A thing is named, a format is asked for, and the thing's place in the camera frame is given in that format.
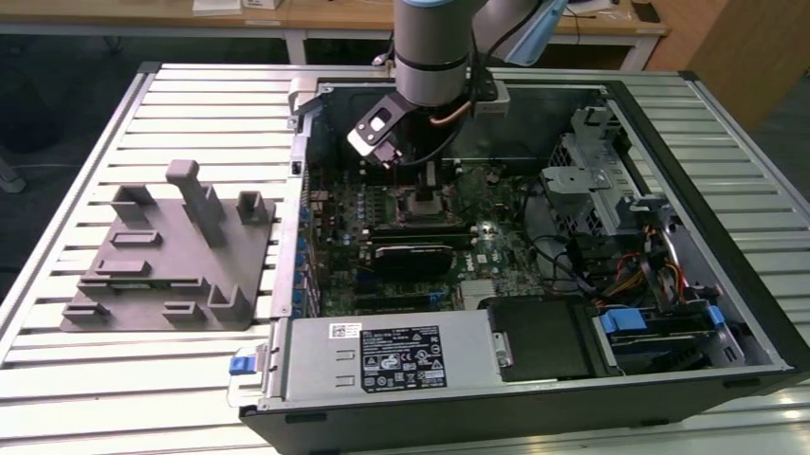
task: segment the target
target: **blue tab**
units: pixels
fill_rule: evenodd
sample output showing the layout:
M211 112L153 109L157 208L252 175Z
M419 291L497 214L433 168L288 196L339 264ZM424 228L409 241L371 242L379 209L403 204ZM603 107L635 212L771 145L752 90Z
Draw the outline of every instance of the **blue tab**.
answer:
M642 312L635 308L607 310L607 312L599 316L599 321L602 322L602 328L607 334L624 330L647 329L647 323L644 322Z
M256 356L248 355L244 357L233 357L231 359L228 373L231 373L231 376L256 373Z
M718 305L708 305L708 317L711 318L711 322L714 322L714 328L719 329L724 324L724 317Z
M301 303L301 301L304 301L304 292L299 291L297 289L292 290L292 304L297 305L299 303Z
M599 321L602 323L602 329L604 329L604 332L607 334L612 334L618 330L616 329L616 323L614 322L614 320L610 317L610 315L602 315L602 316L599 316Z

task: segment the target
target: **wooden desk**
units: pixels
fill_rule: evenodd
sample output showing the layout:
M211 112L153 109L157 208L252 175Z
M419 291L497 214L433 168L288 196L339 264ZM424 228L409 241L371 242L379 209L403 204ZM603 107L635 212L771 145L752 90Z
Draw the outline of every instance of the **wooden desk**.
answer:
M192 0L0 0L0 33L281 38L289 61L307 63L308 38L387 40L392 0L284 0L275 10L233 16L193 16ZM630 11L628 0L620 9ZM622 69L640 70L663 24L564 17L552 44L627 46Z
M301 42L295 55L304 55L303 40L307 38L388 39L389 37L389 30L393 28L392 0L289 0L289 2L285 26L295 30L295 40ZM630 13L634 19L563 17L551 43L627 46L630 51L622 69L642 70L658 39L670 32L670 28L664 24L638 21L635 14L631 13L628 0L622 0L619 11Z

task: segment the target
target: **motherboard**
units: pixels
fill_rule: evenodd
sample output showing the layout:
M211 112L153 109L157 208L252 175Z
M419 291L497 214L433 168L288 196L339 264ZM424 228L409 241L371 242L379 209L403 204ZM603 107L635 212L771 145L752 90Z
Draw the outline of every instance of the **motherboard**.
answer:
M543 294L550 281L538 270L520 210L531 178L511 175L497 162L448 163L449 178L428 203L436 208L420 212L408 206L415 186L375 184L381 182L371 171L360 166L335 179L321 169L309 178L321 316L461 310L469 285L483 286L483 297ZM375 247L395 251L399 244L447 249L449 266L439 273L384 276L373 268ZM435 262L428 254L413 266Z

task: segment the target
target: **aluminum extrusion table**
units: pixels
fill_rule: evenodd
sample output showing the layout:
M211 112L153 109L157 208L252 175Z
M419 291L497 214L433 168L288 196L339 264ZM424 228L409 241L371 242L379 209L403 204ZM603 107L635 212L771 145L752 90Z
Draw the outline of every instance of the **aluminum extrusion table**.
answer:
M365 67L145 64L0 306L0 453L265 454L225 399L233 352L267 338L277 246L267 250L245 332L64 334L61 309L115 217L120 184L161 182L171 159L201 164L220 197L259 190L285 208L296 78L385 77ZM810 340L810 207L699 82L674 73L499 70L503 79L620 79ZM639 163L652 189L650 169ZM280 241L280 230L272 239ZM257 377L243 385L259 392ZM807 453L810 390L726 403L678 424L396 453Z

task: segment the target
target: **floor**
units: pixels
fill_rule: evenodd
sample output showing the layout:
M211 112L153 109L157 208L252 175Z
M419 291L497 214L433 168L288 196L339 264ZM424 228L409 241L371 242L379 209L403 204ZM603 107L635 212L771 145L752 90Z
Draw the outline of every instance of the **floor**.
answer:
M377 42L348 48L345 44L312 41L307 54L315 64L367 64L384 51L384 44ZM124 38L117 43L100 37L0 35L0 76L9 68L17 79L24 75L37 89L58 133L58 140L33 154L0 151L12 166L21 166L17 171L28 181L20 194L0 192L0 299L144 61L284 64L287 56L279 40ZM810 196L810 159L800 151L810 151L807 104L810 79L804 78L754 135L804 197Z

